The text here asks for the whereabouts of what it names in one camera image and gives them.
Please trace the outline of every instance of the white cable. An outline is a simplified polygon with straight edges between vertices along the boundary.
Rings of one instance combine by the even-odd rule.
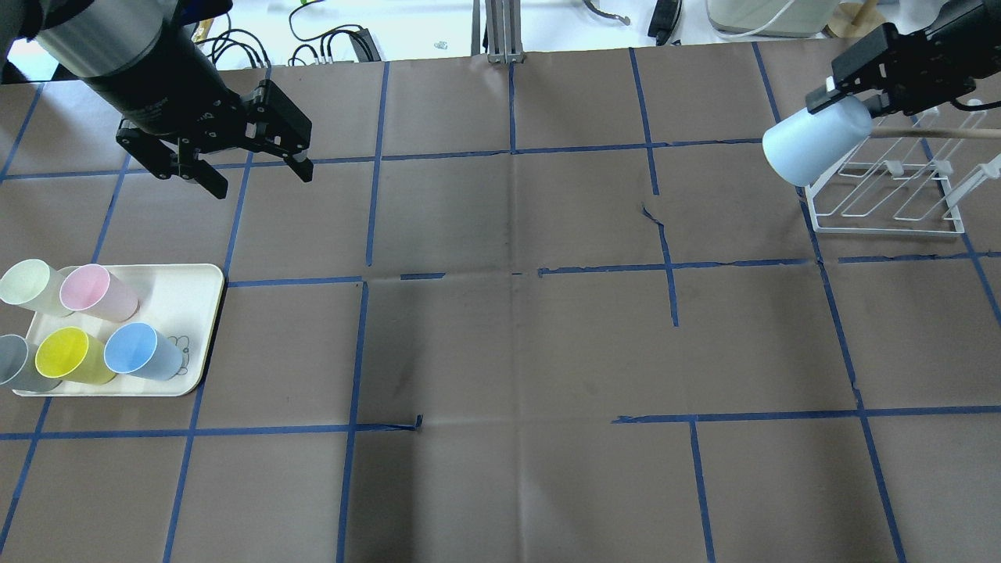
[[[786,2],[786,5],[783,6],[782,9],[779,10],[772,17],[772,19],[768,20],[768,22],[765,25],[759,27],[758,29],[753,29],[751,31],[745,31],[744,33],[723,33],[719,29],[716,29],[716,26],[713,25],[712,18],[710,18],[710,20],[709,20],[709,26],[713,28],[713,32],[716,33],[716,35],[718,37],[720,37],[721,39],[725,39],[727,41],[729,41],[731,39],[737,39],[737,38],[740,38],[740,37],[747,37],[749,35],[756,35],[758,33],[761,33],[762,31],[767,30],[769,27],[771,27],[772,24],[775,23],[779,18],[781,18],[782,14],[786,13],[786,10],[788,10],[789,8],[791,8],[793,6],[793,4],[795,4],[795,3],[796,3],[796,0],[789,0],[789,2]],[[709,16],[709,0],[706,0],[706,17],[707,18],[710,17]]]

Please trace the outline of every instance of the tray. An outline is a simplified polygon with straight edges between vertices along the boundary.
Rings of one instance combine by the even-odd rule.
[[[104,385],[63,382],[52,391],[14,391],[21,397],[179,397],[198,386],[219,310],[225,277],[210,263],[105,266],[139,295],[139,311],[125,323],[111,323],[81,313],[68,317],[35,314],[25,339],[38,346],[63,327],[79,327],[107,342],[122,325],[141,321],[177,342],[184,364],[165,382],[117,375]],[[69,273],[76,266],[59,270]]]

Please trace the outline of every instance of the cup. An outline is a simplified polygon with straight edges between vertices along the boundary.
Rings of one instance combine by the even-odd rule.
[[[873,120],[865,104],[848,96],[817,113],[799,110],[765,131],[762,148],[784,180],[806,187],[872,130]]]
[[[28,258],[12,265],[0,277],[0,300],[55,317],[66,317],[70,310],[59,300],[59,288],[66,277],[38,258]]]
[[[42,341],[35,368],[43,377],[103,385],[115,373],[104,365],[104,344],[76,327],[66,327]]]
[[[166,381],[183,362],[180,349],[145,323],[125,325],[104,346],[104,364],[116,374]]]
[[[39,375],[34,352],[34,347],[17,335],[0,337],[0,387],[45,393],[62,383]]]
[[[59,300],[70,311],[112,323],[125,321],[139,308],[135,291],[96,263],[81,265],[67,275]]]

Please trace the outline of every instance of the yellow cup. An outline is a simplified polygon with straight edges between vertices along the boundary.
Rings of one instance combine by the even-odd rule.
[[[104,365],[104,344],[76,327],[46,337],[35,355],[35,368],[46,378],[90,385],[106,384],[115,377]]]

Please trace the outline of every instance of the cup rim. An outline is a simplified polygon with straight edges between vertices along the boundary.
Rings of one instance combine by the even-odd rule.
[[[77,333],[77,334],[81,334],[81,335],[84,336],[83,354],[80,355],[80,359],[69,370],[64,371],[63,373],[59,374],[58,376],[48,376],[48,375],[45,375],[45,374],[42,373],[42,370],[40,370],[38,368],[38,358],[41,356],[40,353],[42,351],[42,347],[44,347],[46,344],[48,344],[49,343],[49,339],[51,339],[55,335],[58,335],[59,333],[65,333],[65,332]],[[35,354],[35,370],[38,371],[38,375],[42,376],[43,378],[48,378],[50,380],[58,380],[58,379],[65,378],[66,376],[68,376],[68,375],[72,374],[73,372],[75,372],[76,369],[79,368],[81,364],[83,364],[83,361],[87,359],[87,354],[89,352],[90,352],[90,335],[88,335],[83,329],[80,329],[79,327],[63,327],[62,329],[59,329],[58,331],[55,331],[51,335],[45,337],[45,340],[42,341],[42,344],[38,345],[38,353]]]
[[[133,368],[132,370],[127,370],[127,371],[124,371],[124,372],[119,372],[115,368],[112,368],[111,364],[108,362],[108,350],[112,349],[112,347],[109,346],[109,345],[111,345],[111,343],[112,343],[112,341],[114,341],[115,337],[118,336],[119,333],[121,333],[122,331],[124,331],[126,329],[128,329],[130,331],[131,330],[139,330],[139,329],[141,329],[146,335],[151,335],[153,337],[153,350],[149,353],[149,356],[146,358],[146,360],[144,360],[143,363],[139,365],[139,367]],[[104,344],[104,365],[107,366],[109,370],[111,370],[112,372],[114,372],[116,374],[122,374],[122,375],[125,375],[125,376],[127,376],[129,374],[134,374],[134,373],[138,372],[139,370],[142,370],[143,368],[145,368],[146,366],[149,365],[149,362],[151,360],[153,360],[154,356],[156,356],[156,351],[159,348],[159,344],[160,344],[160,342],[159,342],[159,339],[157,338],[157,335],[156,335],[156,329],[154,329],[149,323],[143,323],[143,322],[140,321],[140,322],[136,322],[136,323],[129,323],[127,325],[123,325],[123,326],[119,327],[110,337],[108,337],[108,342],[106,342]]]
[[[9,296],[7,295],[7,292],[5,291],[5,289],[7,287],[7,284],[5,284],[5,280],[7,279],[7,275],[10,275],[10,273],[12,271],[17,271],[18,269],[23,269],[23,268],[26,268],[26,267],[29,267],[29,266],[31,266],[31,267],[39,266],[39,264],[41,266],[44,266],[44,271],[45,271],[45,285],[42,287],[42,291],[39,292],[38,294],[32,296],[31,299],[27,299],[27,300],[21,301],[19,303],[14,303],[14,301],[17,301],[17,300],[8,301],[7,298]],[[49,265],[48,262],[46,262],[45,260],[43,260],[41,258],[25,258],[25,259],[23,259],[23,260],[15,263],[14,265],[10,266],[9,268],[7,268],[7,271],[5,271],[2,276],[0,276],[0,301],[2,301],[3,303],[5,303],[7,305],[12,305],[14,307],[21,307],[24,304],[31,303],[32,300],[34,300],[35,298],[37,298],[38,296],[42,295],[42,293],[45,292],[45,288],[47,288],[49,286],[49,282],[51,282],[51,279],[52,279],[52,266]]]
[[[72,279],[74,275],[76,275],[78,277],[79,277],[79,275],[82,275],[82,274],[78,274],[78,272],[80,272],[80,271],[88,271],[88,270],[91,270],[91,269],[97,269],[98,271],[101,271],[101,272],[104,273],[104,278],[103,279],[105,282],[105,286],[104,286],[104,291],[101,292],[100,297],[98,297],[96,300],[93,300],[93,303],[90,303],[89,305],[87,305],[87,307],[74,308],[74,307],[70,307],[70,306],[66,305],[66,301],[63,298],[63,291],[66,289],[66,286],[69,283],[69,280]],[[63,307],[65,307],[66,309],[68,309],[70,311],[74,311],[74,312],[86,312],[87,310],[93,308],[95,305],[97,305],[98,303],[100,303],[101,300],[103,300],[104,297],[108,295],[108,292],[110,290],[111,290],[111,272],[108,271],[108,268],[104,267],[103,265],[101,265],[99,263],[84,264],[84,265],[81,265],[80,267],[74,269],[73,271],[69,272],[69,274],[66,276],[66,279],[63,279],[62,286],[59,287],[59,303],[62,304]]]
[[[8,339],[12,339],[12,340],[15,340],[15,341],[21,343],[21,345],[24,347],[24,360],[21,362],[21,367],[20,368],[18,368],[16,370],[12,370],[13,373],[12,373],[12,375],[9,378],[0,381],[0,385],[7,385],[7,384],[9,384],[10,382],[14,381],[14,378],[16,378],[17,376],[21,375],[24,372],[24,368],[28,365],[28,356],[30,356],[30,352],[31,352],[31,348],[28,346],[28,341],[24,340],[24,337],[22,337],[20,335],[3,335],[3,336],[0,336],[0,341],[4,341],[4,340],[8,340]]]

